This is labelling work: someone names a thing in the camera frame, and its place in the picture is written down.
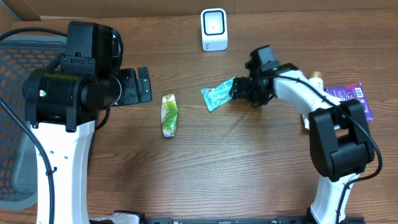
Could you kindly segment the white tube gold cap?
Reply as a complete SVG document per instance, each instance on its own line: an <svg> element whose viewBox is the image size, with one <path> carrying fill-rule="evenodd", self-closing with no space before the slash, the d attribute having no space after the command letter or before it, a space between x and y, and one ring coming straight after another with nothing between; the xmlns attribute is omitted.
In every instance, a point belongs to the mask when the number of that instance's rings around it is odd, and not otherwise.
<svg viewBox="0 0 398 224"><path fill-rule="evenodd" d="M319 90L324 90L324 82L323 82L323 75L321 72L314 71L308 75L308 80L315 85ZM308 119L302 115L303 125L305 129L309 129L309 121Z"/></svg>

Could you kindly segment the teal wet wipes pack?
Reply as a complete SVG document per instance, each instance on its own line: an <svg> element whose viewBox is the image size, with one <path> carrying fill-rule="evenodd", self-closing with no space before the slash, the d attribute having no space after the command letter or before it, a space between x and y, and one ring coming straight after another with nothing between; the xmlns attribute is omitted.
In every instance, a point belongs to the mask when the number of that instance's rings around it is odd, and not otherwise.
<svg viewBox="0 0 398 224"><path fill-rule="evenodd" d="M226 80L214 88L201 89L204 101L209 112L214 111L224 103L232 99L230 90L233 86L234 77Z"/></svg>

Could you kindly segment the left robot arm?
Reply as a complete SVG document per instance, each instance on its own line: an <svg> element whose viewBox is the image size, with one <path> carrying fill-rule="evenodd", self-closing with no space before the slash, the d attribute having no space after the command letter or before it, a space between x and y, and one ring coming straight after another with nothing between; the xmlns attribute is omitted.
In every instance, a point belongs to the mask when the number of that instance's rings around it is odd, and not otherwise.
<svg viewBox="0 0 398 224"><path fill-rule="evenodd" d="M132 223L135 212L91 218L88 161L101 110L152 101L149 71L121 68L123 41L112 27L72 21L57 61L24 82L25 118L35 138L38 223Z"/></svg>

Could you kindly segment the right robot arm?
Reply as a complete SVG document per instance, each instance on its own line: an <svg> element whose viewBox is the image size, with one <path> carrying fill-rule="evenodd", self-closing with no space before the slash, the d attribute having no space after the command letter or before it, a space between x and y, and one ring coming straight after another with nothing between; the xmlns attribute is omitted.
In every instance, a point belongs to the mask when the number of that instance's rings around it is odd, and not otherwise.
<svg viewBox="0 0 398 224"><path fill-rule="evenodd" d="M382 156L361 103L342 101L318 88L294 64L280 64L270 45L253 50L245 67L249 76L233 80L232 99L258 107L278 98L309 122L310 157L320 178L303 223L364 223L363 217L346 216L346 204L355 183L380 173Z"/></svg>

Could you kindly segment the purple red pad package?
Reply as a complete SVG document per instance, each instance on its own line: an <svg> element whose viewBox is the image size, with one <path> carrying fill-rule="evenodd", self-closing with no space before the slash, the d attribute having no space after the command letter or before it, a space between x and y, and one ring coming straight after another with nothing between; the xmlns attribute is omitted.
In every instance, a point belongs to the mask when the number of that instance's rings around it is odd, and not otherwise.
<svg viewBox="0 0 398 224"><path fill-rule="evenodd" d="M325 88L325 91L333 96L340 98L343 101L349 101L352 99L358 100L362 104L367 122L370 122L374 119L373 113L371 111L361 83L328 87Z"/></svg>

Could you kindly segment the green juice carton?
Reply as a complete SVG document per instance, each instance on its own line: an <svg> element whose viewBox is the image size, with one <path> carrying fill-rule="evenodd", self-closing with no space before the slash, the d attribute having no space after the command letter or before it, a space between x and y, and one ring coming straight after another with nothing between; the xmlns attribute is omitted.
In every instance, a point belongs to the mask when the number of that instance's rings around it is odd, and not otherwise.
<svg viewBox="0 0 398 224"><path fill-rule="evenodd" d="M162 97L161 125L164 137L174 137L177 130L178 108L174 94Z"/></svg>

